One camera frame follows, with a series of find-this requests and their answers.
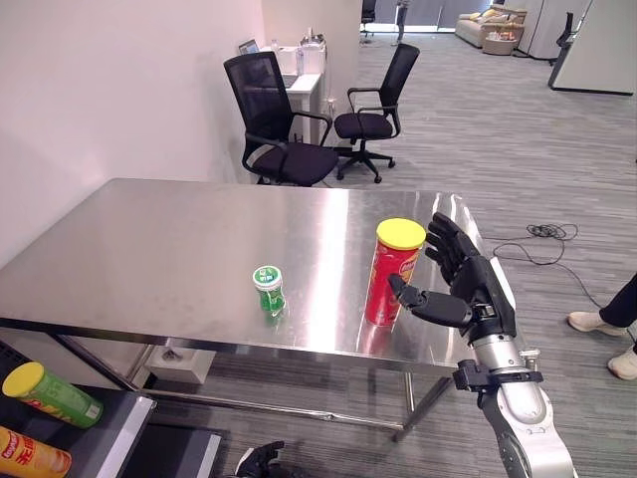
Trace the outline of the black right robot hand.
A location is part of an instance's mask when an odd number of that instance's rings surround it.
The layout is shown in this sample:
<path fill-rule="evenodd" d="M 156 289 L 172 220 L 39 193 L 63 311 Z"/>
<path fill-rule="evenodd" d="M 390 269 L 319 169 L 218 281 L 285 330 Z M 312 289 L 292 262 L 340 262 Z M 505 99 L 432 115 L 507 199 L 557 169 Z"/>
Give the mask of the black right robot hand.
<path fill-rule="evenodd" d="M 425 242 L 425 255 L 439 266 L 449 292 L 419 290 L 392 273 L 388 285 L 398 303 L 418 319 L 460 330 L 469 343 L 490 335 L 514 338 L 514 307 L 492 264 L 471 238 L 448 216 L 436 212 Z"/>

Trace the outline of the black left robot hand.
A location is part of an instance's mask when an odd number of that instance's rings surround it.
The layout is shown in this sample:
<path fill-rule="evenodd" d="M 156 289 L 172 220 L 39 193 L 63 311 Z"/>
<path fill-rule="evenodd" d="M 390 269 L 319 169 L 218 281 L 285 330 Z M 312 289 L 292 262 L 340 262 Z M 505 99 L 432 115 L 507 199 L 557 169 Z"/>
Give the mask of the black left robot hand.
<path fill-rule="evenodd" d="M 285 447 L 284 441 L 275 441 L 257 448 L 249 448 L 239 460 L 235 469 L 236 477 L 288 477 L 289 472 L 279 462 L 279 452 Z"/>

